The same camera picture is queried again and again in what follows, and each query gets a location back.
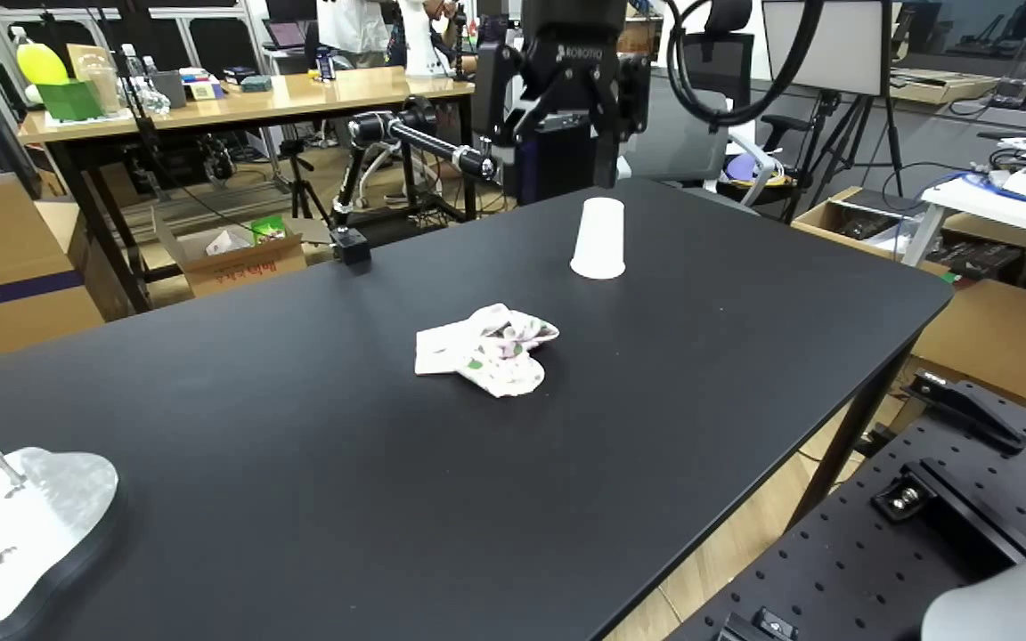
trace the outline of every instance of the white cloth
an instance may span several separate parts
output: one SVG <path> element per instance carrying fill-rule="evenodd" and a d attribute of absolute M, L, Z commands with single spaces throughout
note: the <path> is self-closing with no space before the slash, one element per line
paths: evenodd
<path fill-rule="evenodd" d="M 322 45 L 379 53 L 389 45 L 380 5 L 367 0 L 316 0 Z"/>

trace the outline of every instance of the tripod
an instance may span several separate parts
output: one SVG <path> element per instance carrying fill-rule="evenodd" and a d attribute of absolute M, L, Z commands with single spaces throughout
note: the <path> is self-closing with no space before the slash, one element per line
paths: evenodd
<path fill-rule="evenodd" d="M 289 180 L 289 192 L 293 192 L 293 216 L 303 216 L 303 221 L 314 221 L 322 216 L 329 227 L 334 227 L 329 207 L 322 201 L 322 194 L 314 192 L 310 180 L 303 180 L 303 170 L 314 170 L 314 165 L 303 161 L 303 137 L 285 137 L 278 147 L 278 155 L 289 161 L 293 168 L 293 180 Z"/>

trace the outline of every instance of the crumpled paper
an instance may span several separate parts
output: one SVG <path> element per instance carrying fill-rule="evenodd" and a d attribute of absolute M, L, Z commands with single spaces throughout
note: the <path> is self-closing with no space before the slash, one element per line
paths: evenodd
<path fill-rule="evenodd" d="M 555 338 L 555 322 L 497 301 L 468 321 L 417 330 L 412 372 L 464 372 L 497 397 L 517 397 L 542 386 L 547 366 L 531 349 Z"/>

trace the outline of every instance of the white paper cup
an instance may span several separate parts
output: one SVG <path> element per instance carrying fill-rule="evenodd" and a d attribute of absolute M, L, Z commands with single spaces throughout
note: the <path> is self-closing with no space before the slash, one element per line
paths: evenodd
<path fill-rule="evenodd" d="M 626 271 L 624 262 L 624 201 L 620 198 L 586 198 L 578 250 L 570 262 L 589 282 L 613 282 Z"/>

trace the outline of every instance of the black tabletop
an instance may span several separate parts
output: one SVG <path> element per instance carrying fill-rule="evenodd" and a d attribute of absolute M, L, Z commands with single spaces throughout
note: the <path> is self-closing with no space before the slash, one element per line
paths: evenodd
<path fill-rule="evenodd" d="M 626 274 L 523 207 L 0 360 L 3 449 L 117 461 L 47 636 L 591 636 L 943 305 L 925 274 L 626 180 Z M 412 376 L 484 301 L 562 338 L 531 397 Z"/>

